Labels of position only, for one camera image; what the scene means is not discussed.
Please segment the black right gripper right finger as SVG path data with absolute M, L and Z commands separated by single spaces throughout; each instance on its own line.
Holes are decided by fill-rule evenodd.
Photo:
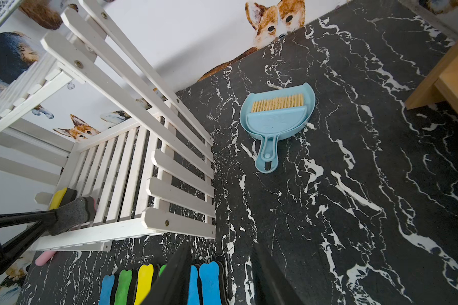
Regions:
M 261 243 L 251 253 L 255 304 L 303 304 L 275 260 Z

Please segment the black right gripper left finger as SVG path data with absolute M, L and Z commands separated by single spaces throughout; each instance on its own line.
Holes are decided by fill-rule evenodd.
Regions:
M 190 270 L 190 246 L 183 243 L 141 304 L 187 304 Z

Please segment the blue eraser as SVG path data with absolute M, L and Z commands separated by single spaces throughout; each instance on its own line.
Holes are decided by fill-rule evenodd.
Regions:
M 220 266 L 217 262 L 201 265 L 199 277 L 201 280 L 203 304 L 222 305 L 219 275 Z
M 106 275 L 101 283 L 101 292 L 99 296 L 98 305 L 110 305 L 111 304 L 111 293 L 115 283 L 115 276 Z

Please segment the green eraser top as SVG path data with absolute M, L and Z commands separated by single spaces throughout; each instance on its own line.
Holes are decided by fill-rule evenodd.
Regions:
M 159 269 L 159 277 L 162 275 L 162 273 L 164 272 L 164 269 L 166 268 L 166 264 L 163 264 L 160 269 Z
M 118 276 L 118 286 L 114 297 L 114 305 L 127 305 L 131 282 L 132 270 L 122 270 Z

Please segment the yellow eraser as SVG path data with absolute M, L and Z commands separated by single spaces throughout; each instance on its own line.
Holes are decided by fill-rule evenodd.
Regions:
M 49 210 L 55 210 L 65 206 L 76 199 L 78 192 L 71 188 L 63 188 L 53 195 Z
M 142 265 L 138 271 L 135 305 L 140 305 L 151 291 L 155 268 L 152 264 Z

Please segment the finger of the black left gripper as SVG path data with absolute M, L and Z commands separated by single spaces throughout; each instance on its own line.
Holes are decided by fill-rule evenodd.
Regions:
M 48 228 L 54 225 L 57 220 L 58 217 L 55 210 L 0 214 L 0 228 L 36 222 L 44 224 Z
M 6 243 L 0 242 L 0 275 L 2 275 L 50 226 L 37 222 Z

